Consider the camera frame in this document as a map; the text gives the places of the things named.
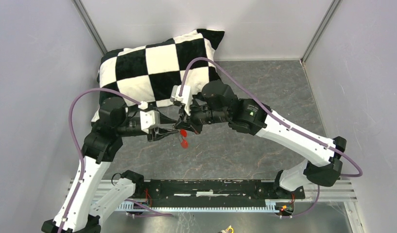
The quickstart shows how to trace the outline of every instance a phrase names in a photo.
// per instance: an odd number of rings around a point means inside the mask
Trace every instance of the black square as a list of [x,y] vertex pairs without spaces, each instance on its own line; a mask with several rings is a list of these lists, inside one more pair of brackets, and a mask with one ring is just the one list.
[[[113,82],[113,83],[107,84],[107,85],[103,86],[102,88],[108,88],[108,89],[111,89],[111,90],[114,90],[114,91],[118,91],[118,92],[120,91],[118,89],[117,82]],[[120,97],[120,96],[117,96],[116,94],[112,94],[112,93],[109,93],[109,92],[101,91],[100,92],[100,106],[102,106],[104,100],[106,100],[107,98],[110,98],[110,97]]]
[[175,44],[175,42],[174,42],[174,39],[168,39],[168,40],[166,40],[166,41],[164,41],[164,42],[161,42],[161,43],[157,43],[157,44],[152,44],[152,45],[147,45],[147,46],[145,46],[146,48],[153,48],[153,47],[158,47],[158,46],[163,46],[163,45],[172,45],[172,44]]
[[116,57],[118,56],[118,53],[124,51],[124,49],[117,49],[117,50],[111,50],[108,51],[104,57],[101,58],[101,65],[108,59],[112,58],[112,57]]
[[221,80],[220,76],[217,74],[215,67],[208,67],[208,82]]
[[115,65],[117,81],[147,74],[145,49],[129,52],[117,57],[117,63]]
[[[184,41],[179,44],[175,44],[177,49],[178,56],[178,65],[180,66],[180,70],[185,70],[188,66],[188,63],[194,58],[197,57],[207,57],[206,45],[204,43],[204,39],[196,39],[191,41]],[[208,62],[206,61],[198,61],[192,65],[192,69],[198,67],[207,67]]]
[[149,76],[155,100],[169,99],[173,86],[181,84],[180,71],[150,74]]
[[216,50],[224,37],[224,31],[213,31],[208,29],[197,29],[198,33],[201,33],[203,37],[210,41],[211,47]]

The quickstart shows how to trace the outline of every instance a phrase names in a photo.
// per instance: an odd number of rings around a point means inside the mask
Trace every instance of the white square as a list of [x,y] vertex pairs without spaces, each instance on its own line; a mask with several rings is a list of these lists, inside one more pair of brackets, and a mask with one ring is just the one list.
[[[206,46],[207,58],[212,60],[212,61],[214,61],[214,52],[215,52],[215,50],[212,48],[211,42],[204,38],[204,44]],[[215,67],[215,65],[213,65],[210,62],[208,63],[208,65],[211,66],[211,67]]]
[[194,34],[194,35],[185,34],[185,35],[174,37],[174,41],[175,41],[176,44],[180,44],[180,43],[183,43],[185,41],[192,41],[192,40],[202,39],[202,38],[204,38],[204,37],[203,37],[203,35],[201,33],[200,34]]
[[179,71],[175,44],[145,49],[148,74]]
[[101,64],[100,87],[113,83],[117,80],[117,77],[115,76],[116,63],[117,63],[117,57],[112,57]]
[[[181,81],[183,80],[185,70],[180,71]],[[186,85],[191,87],[191,93],[196,95],[204,85],[209,82],[208,67],[190,69],[188,71]]]
[[167,106],[170,106],[170,105],[173,104],[173,103],[171,102],[170,99],[167,99],[167,100],[157,100],[155,103],[157,104],[157,107],[158,107],[158,108],[160,108],[160,107],[167,107]]
[[145,49],[145,46],[136,47],[135,49],[124,49],[124,51],[118,53],[118,56],[122,56],[127,53],[138,51],[138,50],[143,50],[143,49]]
[[[119,80],[118,90],[137,101],[155,101],[153,88],[148,75]],[[125,100],[128,106],[135,105],[132,101]]]

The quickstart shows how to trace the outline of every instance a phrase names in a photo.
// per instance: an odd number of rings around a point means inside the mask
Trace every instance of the metal frame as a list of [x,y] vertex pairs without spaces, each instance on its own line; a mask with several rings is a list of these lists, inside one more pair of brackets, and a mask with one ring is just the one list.
[[98,31],[94,26],[94,23],[92,22],[91,18],[89,17],[89,14],[85,9],[84,4],[81,2],[81,0],[72,0],[72,2],[74,3],[75,7],[77,8],[77,11],[80,14],[86,27],[88,28],[88,31],[91,34],[92,38],[94,38],[94,41],[97,44],[98,48],[101,50],[103,55],[105,55],[107,53],[107,48],[105,47],[103,40],[101,39],[100,35],[98,34]]
[[[98,201],[105,193],[113,188],[111,180],[101,180],[93,201]],[[296,200],[296,202],[313,202],[317,197],[317,185],[310,183],[304,186],[306,198],[303,200]],[[163,212],[265,212],[272,213],[276,203],[288,203],[288,200],[265,200],[266,208],[236,208],[236,209],[198,209],[198,208],[153,208],[156,211]],[[363,224],[360,220],[357,208],[357,197],[350,180],[338,180],[332,187],[320,187],[319,202],[343,202],[348,220],[350,222],[353,233],[365,233]],[[128,211],[129,203],[123,202],[116,211]]]
[[328,23],[330,22],[331,18],[333,17],[334,12],[337,10],[337,8],[341,2],[342,2],[342,0],[333,0],[333,2],[331,3],[326,14],[324,15],[323,20],[321,21],[313,38],[311,39],[311,42],[309,43],[306,51],[304,52],[303,56],[301,57],[302,63],[305,63],[307,61],[307,59],[309,58],[309,56],[311,55],[311,52],[313,51],[314,47],[316,46],[318,40],[320,39],[320,37],[323,34],[324,30],[326,29]]

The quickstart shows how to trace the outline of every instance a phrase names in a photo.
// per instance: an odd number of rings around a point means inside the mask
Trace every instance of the black bracket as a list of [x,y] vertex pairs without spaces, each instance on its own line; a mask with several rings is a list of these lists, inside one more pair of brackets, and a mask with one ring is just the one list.
[[[276,175],[276,178],[274,179],[274,183],[273,183],[274,194],[277,196],[277,199],[291,199],[292,192],[280,187],[280,178],[281,178],[282,173],[283,173],[283,170],[279,171]],[[296,190],[302,190],[302,192],[304,194],[303,186],[298,187]]]
[[[99,216],[91,216],[88,215],[88,221],[86,222],[86,225],[83,229],[73,232],[71,228],[68,228],[68,230],[62,230],[61,233],[100,233],[101,232],[101,226],[99,225]],[[42,224],[41,231],[44,233],[57,233],[58,232],[58,227],[55,225],[56,222],[54,219],[45,221],[44,224]]]
[[[344,152],[347,140],[340,136],[333,140],[336,148]],[[341,174],[343,162],[340,161],[340,157],[341,155],[334,153],[334,156],[329,160],[330,164],[321,167],[308,162],[303,174],[306,175],[307,179],[312,183],[324,187],[331,187],[336,183]]]
[[121,147],[121,137],[108,137],[91,132],[84,139],[82,152],[84,156],[91,157],[96,160],[97,164],[100,164],[101,162],[112,162]]
[[126,178],[131,180],[133,183],[135,183],[135,193],[134,195],[141,195],[144,190],[144,176],[141,174],[138,174],[136,172],[126,170],[121,174],[121,178]]

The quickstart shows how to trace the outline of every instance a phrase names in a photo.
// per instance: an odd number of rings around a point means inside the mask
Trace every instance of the white bracket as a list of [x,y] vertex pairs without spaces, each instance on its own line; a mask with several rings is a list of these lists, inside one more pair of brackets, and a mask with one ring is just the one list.
[[[65,231],[68,228],[71,228],[73,232],[77,232],[85,227],[88,219],[89,207],[91,206],[92,200],[97,191],[99,183],[103,178],[103,175],[111,164],[110,162],[101,162],[100,164],[97,164],[95,159],[88,156],[84,157],[84,163],[85,171],[81,171],[80,162],[77,174],[75,175],[71,186],[71,190],[68,192],[67,199],[62,205],[61,210],[54,218],[57,226],[60,226],[61,221],[65,220],[63,227]],[[84,172],[83,182],[78,181],[81,172]],[[81,183],[81,186],[77,192],[77,195],[75,196],[74,201],[72,202],[67,219],[63,219],[62,216],[78,182]]]
[[148,133],[149,129],[156,128],[160,125],[159,112],[151,110],[148,112],[141,111],[139,113],[141,120],[141,130]]
[[184,85],[183,93],[181,94],[181,96],[179,96],[180,89],[181,85],[173,87],[170,101],[173,103],[175,101],[180,102],[182,105],[184,105],[184,111],[187,113],[188,116],[190,116],[190,105],[192,104],[191,87],[188,85]]
[[311,183],[304,175],[304,170],[307,167],[308,160],[305,159],[298,165],[284,170],[280,177],[280,187],[293,192],[298,187]]
[[89,214],[100,216],[99,225],[117,209],[120,204],[135,192],[135,184],[126,178],[121,178],[112,188],[96,203],[91,205]]
[[[305,134],[308,134],[329,146],[335,147],[333,139],[326,138],[323,136],[316,135],[300,126],[289,122],[280,116],[276,111],[271,111],[273,115],[280,118],[284,122],[290,125],[290,128],[298,129]],[[276,120],[274,120],[270,115],[268,115],[264,121],[267,125],[265,129],[261,129],[257,132],[257,136],[273,140],[283,146],[299,153],[304,158],[308,159],[315,166],[325,166],[329,164],[329,159],[334,156],[334,152],[320,146],[318,143],[305,138],[298,133],[288,130],[284,125],[281,125]]]

